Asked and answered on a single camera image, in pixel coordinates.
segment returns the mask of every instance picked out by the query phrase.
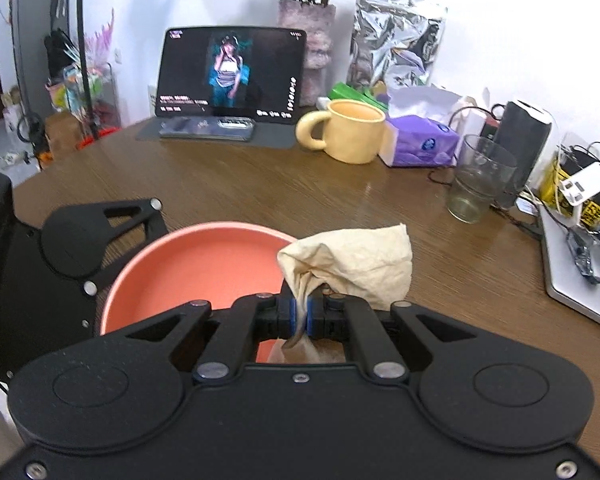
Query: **red object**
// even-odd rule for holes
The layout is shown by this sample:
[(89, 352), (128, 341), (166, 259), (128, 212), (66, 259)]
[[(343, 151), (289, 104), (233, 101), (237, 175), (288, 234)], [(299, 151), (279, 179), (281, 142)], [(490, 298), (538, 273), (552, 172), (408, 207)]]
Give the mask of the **red object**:
[[(114, 283), (102, 316), (106, 334), (192, 300), (214, 310), (242, 296), (278, 292), (278, 252), (296, 240), (273, 229), (212, 222), (173, 232), (142, 250)], [(266, 362), (273, 341), (260, 345)]]
[[(120, 128), (106, 128), (105, 130), (98, 132), (98, 136), (100, 138), (102, 138), (102, 137), (106, 137), (108, 135), (114, 134), (115, 132), (119, 132), (119, 131), (120, 131)], [(78, 144), (77, 148), (78, 148), (78, 150), (82, 150), (83, 148), (86, 148), (87, 146), (89, 146), (90, 144), (93, 144), (94, 142), (95, 142), (95, 140), (93, 139), (93, 136), (88, 136), (80, 144)]]

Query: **black bag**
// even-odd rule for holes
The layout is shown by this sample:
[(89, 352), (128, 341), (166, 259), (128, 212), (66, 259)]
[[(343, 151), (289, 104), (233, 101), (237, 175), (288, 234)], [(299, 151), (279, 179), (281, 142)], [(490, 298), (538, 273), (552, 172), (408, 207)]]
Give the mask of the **black bag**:
[(75, 47), (64, 30), (57, 28), (45, 38), (46, 56), (49, 63), (49, 77), (51, 80), (62, 79), (62, 71), (74, 61), (65, 50)]

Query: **vase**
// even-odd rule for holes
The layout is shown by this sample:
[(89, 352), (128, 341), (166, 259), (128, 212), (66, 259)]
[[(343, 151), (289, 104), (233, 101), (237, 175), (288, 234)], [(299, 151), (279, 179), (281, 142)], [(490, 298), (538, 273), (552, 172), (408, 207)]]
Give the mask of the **vase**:
[(331, 62), (333, 40), (329, 32), (336, 17), (333, 5), (309, 5), (293, 0), (280, 1), (278, 26), (296, 28), (307, 33), (302, 73), (301, 106), (315, 105), (327, 95), (326, 69)]

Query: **bowl rim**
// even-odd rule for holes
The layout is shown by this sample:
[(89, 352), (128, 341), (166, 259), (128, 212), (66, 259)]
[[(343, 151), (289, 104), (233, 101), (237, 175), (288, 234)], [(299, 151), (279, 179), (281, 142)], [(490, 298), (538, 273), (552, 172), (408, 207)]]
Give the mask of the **bowl rim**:
[(109, 320), (109, 313), (112, 307), (113, 299), (117, 296), (120, 288), (124, 281), (128, 278), (129, 274), (131, 274), (134, 269), (144, 260), (144, 258), (159, 248), (167, 245), (179, 238), (185, 237), (192, 233), (199, 233), (202, 231), (211, 231), (211, 230), (222, 230), (222, 229), (240, 229), (243, 231), (251, 231), (262, 233), (266, 235), (271, 235), (279, 240), (288, 242), (292, 244), (297, 242), (296, 238), (293, 238), (290, 235), (284, 234), (283, 232), (276, 231), (275, 229), (271, 229), (269, 227), (264, 227), (256, 224), (249, 224), (246, 222), (205, 222), (202, 224), (196, 224), (189, 227), (185, 227), (183, 229), (178, 229), (177, 231), (171, 232), (168, 235), (163, 236), (162, 238), (157, 239), (155, 242), (149, 244), (142, 251), (140, 251), (136, 256), (134, 256), (128, 264), (126, 264), (125, 268), (122, 269), (122, 272), (116, 278), (116, 281), (111, 286), (111, 290), (107, 295), (107, 301), (105, 302), (104, 310), (102, 311), (102, 319), (100, 321), (100, 329), (98, 330), (99, 335), (105, 335), (108, 332), (106, 331), (107, 321)]

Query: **black pole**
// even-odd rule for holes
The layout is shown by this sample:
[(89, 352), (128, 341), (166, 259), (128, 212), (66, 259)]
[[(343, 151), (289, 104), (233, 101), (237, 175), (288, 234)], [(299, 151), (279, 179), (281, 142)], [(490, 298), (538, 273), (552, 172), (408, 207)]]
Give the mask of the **black pole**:
[(78, 18), (78, 50), (80, 51), (80, 65), (82, 69), (82, 84), (84, 86), (84, 101), (87, 105), (87, 124), (94, 139), (98, 139), (98, 127), (93, 115), (93, 101), (91, 101), (91, 88), (89, 85), (89, 69), (87, 67), (87, 53), (84, 46), (84, 0), (76, 0), (76, 15)]

